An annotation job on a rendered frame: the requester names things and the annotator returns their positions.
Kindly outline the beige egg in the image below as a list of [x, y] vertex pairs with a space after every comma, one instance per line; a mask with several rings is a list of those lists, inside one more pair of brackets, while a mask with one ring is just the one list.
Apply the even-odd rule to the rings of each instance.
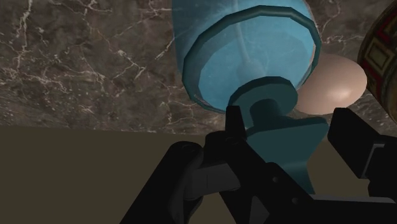
[[318, 64], [298, 89], [295, 108], [308, 115], [326, 115], [346, 108], [364, 93], [367, 77], [356, 62], [339, 55], [321, 53]]

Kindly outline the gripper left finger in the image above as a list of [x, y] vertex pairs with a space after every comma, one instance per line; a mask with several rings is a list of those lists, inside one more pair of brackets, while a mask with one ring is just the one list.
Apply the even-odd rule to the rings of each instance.
[[312, 197], [275, 163], [265, 162], [246, 142], [240, 109], [226, 109], [224, 131], [205, 137], [205, 145], [172, 144], [120, 224], [188, 224], [202, 198], [186, 200], [185, 188], [206, 153], [225, 161], [240, 182], [234, 192], [220, 195], [237, 224], [249, 221], [253, 197], [270, 213], [267, 224], [309, 221]]

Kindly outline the dark patterned round container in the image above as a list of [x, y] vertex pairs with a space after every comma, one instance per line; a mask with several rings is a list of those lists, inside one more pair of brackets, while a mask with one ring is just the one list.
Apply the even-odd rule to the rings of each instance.
[[397, 0], [393, 0], [367, 32], [357, 63], [366, 73], [367, 89], [397, 123]]

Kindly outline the blue spray bottle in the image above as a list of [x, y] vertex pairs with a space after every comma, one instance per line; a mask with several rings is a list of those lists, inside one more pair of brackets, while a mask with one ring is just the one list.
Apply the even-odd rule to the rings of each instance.
[[321, 50], [306, 0], [172, 0], [171, 6], [190, 99], [217, 113], [238, 106], [250, 147], [314, 193], [307, 161], [328, 123], [289, 117]]

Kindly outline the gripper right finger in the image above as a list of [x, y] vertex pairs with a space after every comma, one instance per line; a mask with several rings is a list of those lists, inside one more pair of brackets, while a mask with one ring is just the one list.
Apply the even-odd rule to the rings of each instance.
[[348, 108], [336, 108], [328, 140], [357, 178], [369, 180], [369, 196], [397, 203], [397, 137], [379, 134]]

